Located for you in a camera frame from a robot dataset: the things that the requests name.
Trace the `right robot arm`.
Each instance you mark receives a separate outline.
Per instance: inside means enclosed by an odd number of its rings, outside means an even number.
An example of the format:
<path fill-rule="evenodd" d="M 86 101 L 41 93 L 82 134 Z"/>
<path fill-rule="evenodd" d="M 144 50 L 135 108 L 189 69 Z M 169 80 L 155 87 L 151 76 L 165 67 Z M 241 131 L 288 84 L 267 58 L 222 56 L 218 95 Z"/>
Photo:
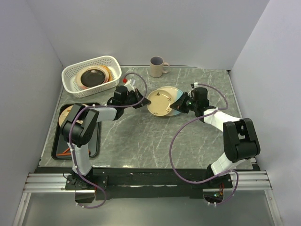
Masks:
<path fill-rule="evenodd" d="M 184 92 L 171 108 L 181 113 L 192 111 L 197 119 L 223 133 L 223 154 L 207 168 L 206 182 L 210 187 L 217 187 L 222 182 L 224 172 L 260 154 L 253 121 L 228 115 L 210 105 L 206 88 L 194 88 L 190 94 Z"/>

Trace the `large cream and blue plate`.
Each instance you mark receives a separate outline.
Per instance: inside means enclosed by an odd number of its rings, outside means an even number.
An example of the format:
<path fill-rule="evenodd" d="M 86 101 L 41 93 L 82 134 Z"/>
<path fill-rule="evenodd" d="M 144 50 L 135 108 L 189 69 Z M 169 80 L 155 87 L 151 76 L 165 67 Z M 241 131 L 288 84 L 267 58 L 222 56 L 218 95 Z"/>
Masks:
<path fill-rule="evenodd" d="M 183 92 L 181 90 L 179 90 L 176 87 L 172 87 L 172 86 L 163 86 L 163 87 L 158 88 L 158 90 L 165 90 L 165 91 L 169 92 L 173 96 L 175 101 L 177 101 L 183 94 Z M 170 113 L 168 113 L 166 116 L 176 116 L 178 114 L 180 114 L 179 111 L 171 109 Z"/>

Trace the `tan wooden printed plate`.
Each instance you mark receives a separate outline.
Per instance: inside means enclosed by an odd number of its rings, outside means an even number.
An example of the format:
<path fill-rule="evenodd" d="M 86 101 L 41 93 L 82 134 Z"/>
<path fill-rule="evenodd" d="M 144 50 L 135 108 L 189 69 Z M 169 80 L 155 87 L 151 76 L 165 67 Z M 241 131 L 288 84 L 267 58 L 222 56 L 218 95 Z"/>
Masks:
<path fill-rule="evenodd" d="M 165 90 L 155 90 L 147 96 L 147 99 L 150 101 L 147 109 L 155 116 L 166 116 L 172 110 L 171 104 L 174 103 L 174 97 Z"/>

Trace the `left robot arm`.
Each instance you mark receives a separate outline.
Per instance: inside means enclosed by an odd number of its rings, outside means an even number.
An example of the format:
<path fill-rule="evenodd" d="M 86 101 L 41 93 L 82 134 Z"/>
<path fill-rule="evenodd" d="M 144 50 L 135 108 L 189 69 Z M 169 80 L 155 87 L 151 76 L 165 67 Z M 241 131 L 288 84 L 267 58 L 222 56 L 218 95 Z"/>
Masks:
<path fill-rule="evenodd" d="M 92 165 L 88 155 L 88 143 L 92 138 L 96 125 L 103 121 L 116 121 L 124 113 L 124 109 L 135 109 L 150 104 L 137 88 L 132 91 L 126 86 L 117 86 L 113 96 L 105 105 L 84 105 L 75 103 L 62 125 L 60 132 L 71 152 L 72 170 L 78 174 L 77 184 L 88 189 L 94 178 L 90 175 Z"/>

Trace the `woven bamboo square tray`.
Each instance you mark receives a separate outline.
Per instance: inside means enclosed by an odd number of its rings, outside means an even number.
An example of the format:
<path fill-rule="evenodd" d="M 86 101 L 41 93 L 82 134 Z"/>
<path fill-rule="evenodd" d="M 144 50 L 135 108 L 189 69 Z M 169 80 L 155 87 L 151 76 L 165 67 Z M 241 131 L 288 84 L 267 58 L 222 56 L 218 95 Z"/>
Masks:
<path fill-rule="evenodd" d="M 105 65 L 101 65 L 103 68 L 105 68 L 107 70 L 107 72 L 109 73 L 109 79 L 108 81 L 112 81 L 113 80 L 113 76 L 111 73 L 111 70 L 109 69 L 109 67 L 105 66 Z"/>

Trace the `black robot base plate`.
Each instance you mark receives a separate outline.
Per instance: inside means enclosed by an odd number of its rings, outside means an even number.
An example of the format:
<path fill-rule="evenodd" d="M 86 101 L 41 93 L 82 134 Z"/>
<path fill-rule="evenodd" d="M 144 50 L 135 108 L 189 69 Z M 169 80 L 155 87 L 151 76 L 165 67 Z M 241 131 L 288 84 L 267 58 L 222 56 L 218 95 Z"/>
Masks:
<path fill-rule="evenodd" d="M 66 178 L 67 191 L 92 191 L 96 200 L 122 198 L 167 198 L 189 197 L 202 199 L 217 197 L 220 202 L 226 189 L 234 189 L 239 176 L 226 174 L 214 179 L 209 169 L 180 169 L 178 171 L 186 180 L 181 180 L 172 169 L 126 169 L 96 168 L 86 176 L 80 177 L 72 172 Z"/>

